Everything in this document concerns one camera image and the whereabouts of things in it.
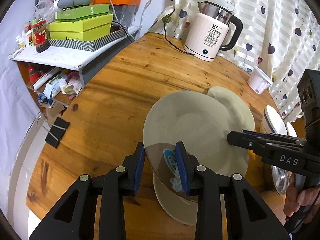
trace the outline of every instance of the white wall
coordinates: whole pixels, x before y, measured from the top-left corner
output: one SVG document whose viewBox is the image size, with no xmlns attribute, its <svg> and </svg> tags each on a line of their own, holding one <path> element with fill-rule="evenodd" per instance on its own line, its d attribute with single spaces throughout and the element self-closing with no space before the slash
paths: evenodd
<svg viewBox="0 0 320 240">
<path fill-rule="evenodd" d="M 33 19 L 35 0 L 15 0 L 0 23 L 0 208 L 7 214 L 8 181 L 18 149 L 39 108 L 30 96 L 15 62 L 8 54 L 15 37 Z"/>
<path fill-rule="evenodd" d="M 136 13 L 136 17 L 134 19 L 134 22 L 132 25 L 134 26 L 139 26 L 140 25 L 140 20 L 141 20 L 141 15 L 144 6 L 149 0 L 141 0 L 141 3 L 139 5 L 138 11 Z M 155 19 L 157 16 L 168 6 L 174 4 L 174 1 L 170 0 L 152 0 L 150 5 L 146 8 L 144 15 L 143 15 L 143 20 L 142 20 L 142 27 L 139 33 L 139 38 L 143 36 L 153 25 Z"/>
</svg>

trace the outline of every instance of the blue cartoon sticker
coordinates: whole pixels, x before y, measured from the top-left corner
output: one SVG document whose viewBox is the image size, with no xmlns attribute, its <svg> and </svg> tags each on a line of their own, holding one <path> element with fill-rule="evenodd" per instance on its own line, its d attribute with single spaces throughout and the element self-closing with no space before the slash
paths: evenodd
<svg viewBox="0 0 320 240">
<path fill-rule="evenodd" d="M 182 191 L 181 181 L 177 181 L 176 177 L 180 179 L 180 174 L 177 169 L 177 163 L 176 163 L 176 154 L 174 151 L 170 149 L 164 149 L 163 155 L 165 162 L 167 163 L 167 166 L 169 167 L 170 171 L 174 174 L 174 178 L 170 179 L 170 182 L 172 184 L 172 188 L 175 192 Z"/>
</svg>

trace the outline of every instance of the human hand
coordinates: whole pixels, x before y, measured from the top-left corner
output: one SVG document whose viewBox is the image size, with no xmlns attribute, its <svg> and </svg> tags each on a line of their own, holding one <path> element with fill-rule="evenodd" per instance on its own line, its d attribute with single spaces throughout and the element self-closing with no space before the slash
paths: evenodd
<svg viewBox="0 0 320 240">
<path fill-rule="evenodd" d="M 297 212 L 300 206 L 311 206 L 315 201 L 320 190 L 320 186 L 315 188 L 306 189 L 300 194 L 294 186 L 294 175 L 290 177 L 290 185 L 287 188 L 287 196 L 284 202 L 283 212 L 286 216 L 291 217 L 293 213 Z M 310 214 L 305 218 L 303 223 L 309 223 L 317 213 L 320 206 L 320 197 L 316 201 L 315 205 L 312 207 Z"/>
</svg>

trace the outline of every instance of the white shelf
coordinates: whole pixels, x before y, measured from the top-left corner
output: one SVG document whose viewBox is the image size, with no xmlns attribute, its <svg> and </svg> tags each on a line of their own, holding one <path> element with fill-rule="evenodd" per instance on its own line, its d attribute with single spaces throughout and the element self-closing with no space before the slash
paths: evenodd
<svg viewBox="0 0 320 240">
<path fill-rule="evenodd" d="M 133 35 L 138 30 L 139 27 L 130 26 L 128 33 Z M 36 46 L 31 46 L 25 48 L 19 55 L 17 55 L 12 60 L 45 64 L 78 71 L 80 68 L 86 66 L 97 56 L 105 52 L 107 49 L 110 49 L 113 45 L 124 40 L 125 38 L 127 38 L 127 36 L 110 42 L 109 44 L 101 47 L 100 49 L 97 49 L 94 52 L 80 49 L 69 49 L 50 46 L 47 50 L 41 53 L 37 53 Z"/>
</svg>

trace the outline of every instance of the wooden table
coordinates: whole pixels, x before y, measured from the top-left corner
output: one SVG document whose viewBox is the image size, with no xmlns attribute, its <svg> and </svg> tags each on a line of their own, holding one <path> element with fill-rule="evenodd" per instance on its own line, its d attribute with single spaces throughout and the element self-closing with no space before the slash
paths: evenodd
<svg viewBox="0 0 320 240">
<path fill-rule="evenodd" d="M 170 40 L 182 48 L 181 41 Z M 168 93 L 226 87 L 247 103 L 259 129 L 265 106 L 276 105 L 267 91 L 257 95 L 248 78 L 221 57 L 206 62 L 177 51 L 163 35 L 147 33 L 100 70 L 65 111 L 62 118 L 71 124 L 58 149 L 45 144 L 30 180 L 27 206 L 42 219 L 78 176 L 99 176 L 121 165 L 142 141 L 148 111 Z M 284 199 L 264 192 L 263 164 L 253 153 L 245 177 L 283 222 Z M 124 212 L 130 240 L 194 239 L 195 227 L 175 221 L 158 203 L 148 161 L 137 196 L 124 199 Z"/>
</svg>

